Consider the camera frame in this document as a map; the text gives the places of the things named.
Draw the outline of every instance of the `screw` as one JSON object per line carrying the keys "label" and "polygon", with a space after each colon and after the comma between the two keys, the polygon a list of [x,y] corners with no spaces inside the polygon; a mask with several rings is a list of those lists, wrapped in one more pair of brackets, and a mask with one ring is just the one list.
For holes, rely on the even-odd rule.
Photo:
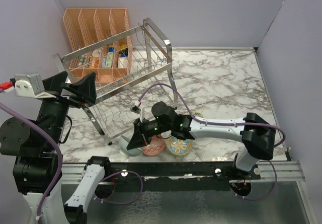
{"label": "screw", "polygon": [[127,176],[127,172],[125,172],[126,170],[122,170],[122,173],[121,173],[121,175],[123,176],[123,177],[126,177]]}
{"label": "screw", "polygon": [[254,168],[254,174],[255,175],[260,175],[261,170],[259,168]]}
{"label": "screw", "polygon": [[215,174],[217,176],[220,176],[221,175],[221,169],[215,169]]}

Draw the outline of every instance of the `white bracket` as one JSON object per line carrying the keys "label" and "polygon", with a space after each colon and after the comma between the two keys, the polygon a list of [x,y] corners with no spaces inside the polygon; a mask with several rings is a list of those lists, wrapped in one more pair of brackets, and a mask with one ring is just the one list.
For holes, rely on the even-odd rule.
{"label": "white bracket", "polygon": [[38,94],[35,94],[32,85],[28,81],[20,80],[16,81],[15,84],[15,93],[17,97],[29,97],[29,98],[55,98],[54,95],[42,91]]}
{"label": "white bracket", "polygon": [[140,107],[140,114],[139,114],[139,116],[140,116],[140,121],[143,122],[143,120],[144,120],[144,106],[141,106]]}

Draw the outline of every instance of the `blue patterned bowl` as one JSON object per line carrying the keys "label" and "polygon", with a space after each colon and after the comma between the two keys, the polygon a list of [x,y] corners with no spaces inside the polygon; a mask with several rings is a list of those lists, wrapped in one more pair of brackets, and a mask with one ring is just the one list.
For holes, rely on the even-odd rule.
{"label": "blue patterned bowl", "polygon": [[192,141],[190,139],[181,140],[173,136],[167,139],[166,145],[170,153],[176,156],[187,155],[192,149]]}

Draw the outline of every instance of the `orange plastic organizer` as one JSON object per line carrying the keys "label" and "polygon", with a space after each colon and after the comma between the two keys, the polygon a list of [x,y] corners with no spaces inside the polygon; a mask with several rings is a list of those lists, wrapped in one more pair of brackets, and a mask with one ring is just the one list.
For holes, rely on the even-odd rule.
{"label": "orange plastic organizer", "polygon": [[[63,21],[73,51],[129,30],[126,9],[67,9]],[[110,47],[114,48],[111,67],[103,67]],[[127,65],[122,65],[119,57],[126,48]],[[71,60],[69,69],[76,78],[95,72],[97,86],[105,86],[130,74],[132,51],[132,41],[127,36]]]}

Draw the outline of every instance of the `metal dish rack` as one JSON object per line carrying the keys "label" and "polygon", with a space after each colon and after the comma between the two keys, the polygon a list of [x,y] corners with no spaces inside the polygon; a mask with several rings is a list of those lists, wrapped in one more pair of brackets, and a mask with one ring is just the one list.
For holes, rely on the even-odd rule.
{"label": "metal dish rack", "polygon": [[[128,65],[123,66],[119,53],[121,43],[127,42]],[[113,63],[111,68],[98,68],[98,75],[103,76],[111,71],[109,78],[100,78],[96,81],[97,99],[95,104],[85,104],[83,110],[93,123],[94,127],[102,138],[111,143],[112,139],[126,133],[133,128],[132,122],[138,117],[130,112],[130,106],[138,99],[142,91],[153,82],[159,82],[157,75],[167,71],[167,76],[171,86],[176,88],[172,73],[172,47],[169,39],[150,19],[143,20],[143,24],[132,29],[120,32],[112,37],[101,40],[79,50],[76,50],[63,57],[54,55],[59,71],[68,72],[69,80],[72,83],[78,81],[72,73],[75,69],[70,69],[69,65],[74,63],[82,55],[93,52],[96,49],[106,48],[107,45],[114,45],[114,57],[118,59],[118,67]],[[127,74],[121,72],[120,67],[127,69]],[[173,92],[173,98],[163,88],[156,88],[152,91],[144,102],[145,107],[151,107],[156,98],[163,100],[167,104],[177,106],[178,96]],[[146,113],[147,119],[151,118],[151,113]]]}

